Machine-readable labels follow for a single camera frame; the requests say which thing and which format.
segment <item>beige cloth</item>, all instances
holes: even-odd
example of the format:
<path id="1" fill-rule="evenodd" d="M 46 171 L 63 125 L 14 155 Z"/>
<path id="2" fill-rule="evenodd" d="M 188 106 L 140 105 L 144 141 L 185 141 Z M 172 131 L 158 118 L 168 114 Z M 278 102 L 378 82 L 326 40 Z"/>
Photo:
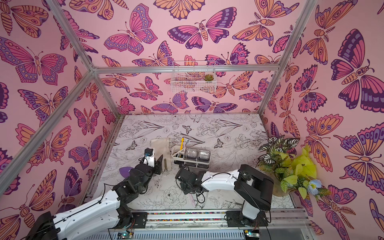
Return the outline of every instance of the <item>beige cloth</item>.
<path id="1" fill-rule="evenodd" d="M 163 155 L 162 171 L 171 170 L 171 156 L 169 151 L 169 138 L 159 138 L 151 140 L 151 148 L 155 150 L 155 158 L 159 159 Z"/>

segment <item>succulent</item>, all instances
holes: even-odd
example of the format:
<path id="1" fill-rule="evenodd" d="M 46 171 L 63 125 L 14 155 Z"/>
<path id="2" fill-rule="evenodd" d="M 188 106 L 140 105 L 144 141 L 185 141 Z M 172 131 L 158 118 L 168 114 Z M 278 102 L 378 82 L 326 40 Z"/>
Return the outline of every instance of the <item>succulent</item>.
<path id="1" fill-rule="evenodd" d="M 207 74 L 204 76 L 205 81 L 212 81 L 214 79 L 214 76 L 212 74 Z"/>

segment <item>floral patterned table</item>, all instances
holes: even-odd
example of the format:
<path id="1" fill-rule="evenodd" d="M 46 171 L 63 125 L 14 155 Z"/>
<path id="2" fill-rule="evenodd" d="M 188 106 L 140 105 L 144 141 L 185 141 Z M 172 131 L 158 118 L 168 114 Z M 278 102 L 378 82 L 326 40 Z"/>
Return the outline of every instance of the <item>floral patterned table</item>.
<path id="1" fill-rule="evenodd" d="M 170 148 L 181 138 L 190 140 L 188 146 L 211 151 L 209 171 L 226 172 L 241 164 L 255 166 L 259 146 L 267 140 L 258 114 L 204 115 L 133 115 L 126 116 L 95 196 L 103 193 L 104 184 L 116 184 L 124 179 L 119 169 L 135 167 L 151 139 L 168 137 Z M 161 175 L 154 175 L 145 194 L 128 204 L 137 210 L 233 209 L 243 201 L 234 191 L 214 190 L 204 193 L 205 202 L 196 195 L 184 195 L 175 182 L 178 165 Z M 272 208 L 294 208 L 289 196 L 272 198 Z"/>

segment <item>wire basket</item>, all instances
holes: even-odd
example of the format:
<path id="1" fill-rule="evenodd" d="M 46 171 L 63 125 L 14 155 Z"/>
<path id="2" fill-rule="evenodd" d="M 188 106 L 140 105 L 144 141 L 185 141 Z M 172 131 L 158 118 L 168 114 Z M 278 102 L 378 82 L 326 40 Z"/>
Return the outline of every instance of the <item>wire basket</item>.
<path id="1" fill-rule="evenodd" d="M 179 93 L 181 91 L 185 91 L 187 93 L 190 92 L 205 92 L 205 93 L 215 93 L 216 92 L 216 72 L 215 66 L 216 63 L 214 61 L 195 61 L 203 62 L 204 65 L 195 65 L 191 66 L 190 69 L 186 70 L 183 66 L 176 65 L 178 62 L 187 61 L 174 61 L 172 63 L 172 77 L 170 81 L 170 86 L 173 93 Z M 211 65 L 206 65 L 207 62 L 213 62 Z M 205 81 L 205 75 L 212 75 L 214 79 L 212 81 Z"/>

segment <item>blue flower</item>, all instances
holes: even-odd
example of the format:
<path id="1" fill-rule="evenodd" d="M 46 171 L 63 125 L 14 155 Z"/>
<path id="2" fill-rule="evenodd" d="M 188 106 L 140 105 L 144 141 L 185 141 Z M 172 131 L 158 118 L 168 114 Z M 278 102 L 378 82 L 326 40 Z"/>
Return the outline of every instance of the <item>blue flower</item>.
<path id="1" fill-rule="evenodd" d="M 312 195 L 316 195 L 319 193 L 318 188 L 321 187 L 321 182 L 318 179 L 310 180 L 307 190 L 310 192 Z"/>

